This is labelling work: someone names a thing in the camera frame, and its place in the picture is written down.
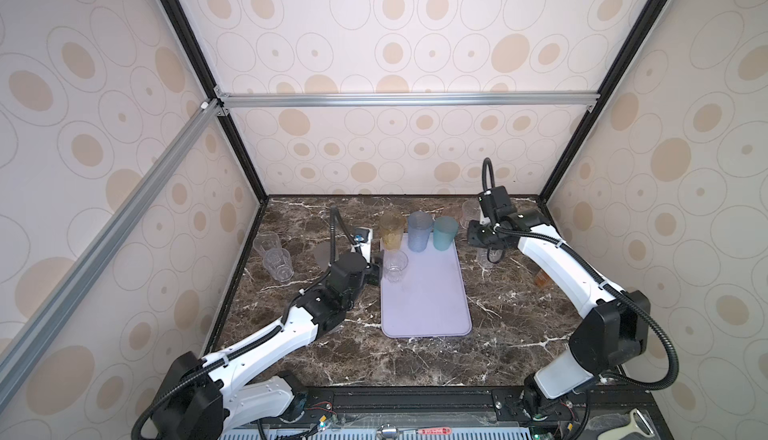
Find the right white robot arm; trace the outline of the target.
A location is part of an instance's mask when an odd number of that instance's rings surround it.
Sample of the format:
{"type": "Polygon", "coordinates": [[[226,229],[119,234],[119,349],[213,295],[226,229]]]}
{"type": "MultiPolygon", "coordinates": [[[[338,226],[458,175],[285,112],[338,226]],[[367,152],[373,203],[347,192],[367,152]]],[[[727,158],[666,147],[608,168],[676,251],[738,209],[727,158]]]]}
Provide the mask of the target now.
{"type": "Polygon", "coordinates": [[[481,180],[477,196],[481,215],[468,224],[468,243],[487,252],[518,250],[554,281],[581,318],[566,350],[525,379],[521,402],[527,416],[546,417],[552,404],[602,377],[649,391],[671,387],[679,376],[679,355],[670,336],[652,318],[649,299],[601,274],[539,211],[517,209],[507,189],[496,183],[490,158],[482,163],[481,180]],[[640,381],[618,372],[619,366],[646,352],[650,334],[664,349],[664,376],[640,381]]]}

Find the amber plastic cup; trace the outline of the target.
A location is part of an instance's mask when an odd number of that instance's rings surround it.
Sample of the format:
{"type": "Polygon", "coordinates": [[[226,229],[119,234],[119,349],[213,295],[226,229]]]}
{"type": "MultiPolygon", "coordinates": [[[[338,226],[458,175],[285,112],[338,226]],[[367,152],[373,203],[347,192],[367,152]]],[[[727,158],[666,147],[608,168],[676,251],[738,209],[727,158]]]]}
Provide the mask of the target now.
{"type": "Polygon", "coordinates": [[[379,219],[381,247],[386,251],[397,251],[401,248],[406,219],[397,212],[385,212],[379,219]]]}

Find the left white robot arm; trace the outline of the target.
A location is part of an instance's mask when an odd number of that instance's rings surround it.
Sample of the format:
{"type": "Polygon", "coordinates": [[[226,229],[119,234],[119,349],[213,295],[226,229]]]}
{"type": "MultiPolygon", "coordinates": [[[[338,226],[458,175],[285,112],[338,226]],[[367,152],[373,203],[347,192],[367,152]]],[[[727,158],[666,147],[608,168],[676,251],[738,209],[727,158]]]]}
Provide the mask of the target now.
{"type": "Polygon", "coordinates": [[[369,229],[350,231],[335,206],[329,231],[343,232],[350,250],[331,252],[324,273],[300,291],[281,317],[246,339],[202,358],[179,356],[149,407],[138,415],[130,436],[143,438],[151,423],[159,439],[217,439],[264,418],[300,417],[303,385],[289,374],[257,383],[255,377],[290,353],[331,332],[346,318],[368,284],[381,280],[372,259],[369,229]]]}

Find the clear small tumbler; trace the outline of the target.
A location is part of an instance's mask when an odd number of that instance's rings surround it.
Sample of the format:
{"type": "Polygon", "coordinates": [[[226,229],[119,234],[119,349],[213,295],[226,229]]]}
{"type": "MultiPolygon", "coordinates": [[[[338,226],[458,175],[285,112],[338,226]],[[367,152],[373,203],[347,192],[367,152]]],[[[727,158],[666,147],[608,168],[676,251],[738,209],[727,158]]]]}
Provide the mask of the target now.
{"type": "Polygon", "coordinates": [[[406,253],[400,250],[388,250],[383,257],[384,278],[392,283],[403,280],[409,259],[406,253]]]}

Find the teal dimpled plastic cup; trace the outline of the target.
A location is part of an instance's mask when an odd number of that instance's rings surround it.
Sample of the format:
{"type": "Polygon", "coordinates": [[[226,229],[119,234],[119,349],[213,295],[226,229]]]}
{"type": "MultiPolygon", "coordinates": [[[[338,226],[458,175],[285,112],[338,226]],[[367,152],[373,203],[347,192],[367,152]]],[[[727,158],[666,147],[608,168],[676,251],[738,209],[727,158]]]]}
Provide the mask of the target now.
{"type": "Polygon", "coordinates": [[[446,251],[453,244],[459,230],[459,223],[450,216],[435,219],[433,226],[433,245],[438,251],[446,251]]]}

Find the blue grey plastic cup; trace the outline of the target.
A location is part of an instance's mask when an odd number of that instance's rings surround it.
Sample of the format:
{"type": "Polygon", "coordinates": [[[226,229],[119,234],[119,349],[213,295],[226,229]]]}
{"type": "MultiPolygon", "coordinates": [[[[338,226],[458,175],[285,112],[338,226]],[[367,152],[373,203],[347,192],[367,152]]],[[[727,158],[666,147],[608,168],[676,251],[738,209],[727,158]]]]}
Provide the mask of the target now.
{"type": "Polygon", "coordinates": [[[433,216],[424,211],[415,211],[408,216],[408,248],[411,252],[423,252],[433,230],[433,216]]]}

